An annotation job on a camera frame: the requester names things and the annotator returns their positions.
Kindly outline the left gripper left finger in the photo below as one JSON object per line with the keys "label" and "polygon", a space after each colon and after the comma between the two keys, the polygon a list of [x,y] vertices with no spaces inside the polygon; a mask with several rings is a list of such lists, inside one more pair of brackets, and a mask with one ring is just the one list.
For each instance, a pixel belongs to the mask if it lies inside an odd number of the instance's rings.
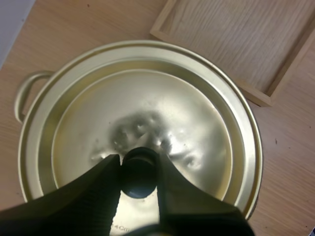
{"label": "left gripper left finger", "polygon": [[107,236],[117,211],[120,157],[111,154],[71,183],[0,213],[2,236]]}

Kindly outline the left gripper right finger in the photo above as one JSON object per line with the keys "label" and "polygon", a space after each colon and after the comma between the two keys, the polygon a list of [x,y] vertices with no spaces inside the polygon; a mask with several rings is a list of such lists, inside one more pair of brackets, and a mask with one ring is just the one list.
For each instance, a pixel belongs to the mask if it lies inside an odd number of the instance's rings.
{"label": "left gripper right finger", "polygon": [[160,223],[176,236],[252,236],[253,230],[234,205],[190,183],[165,154],[156,157]]}

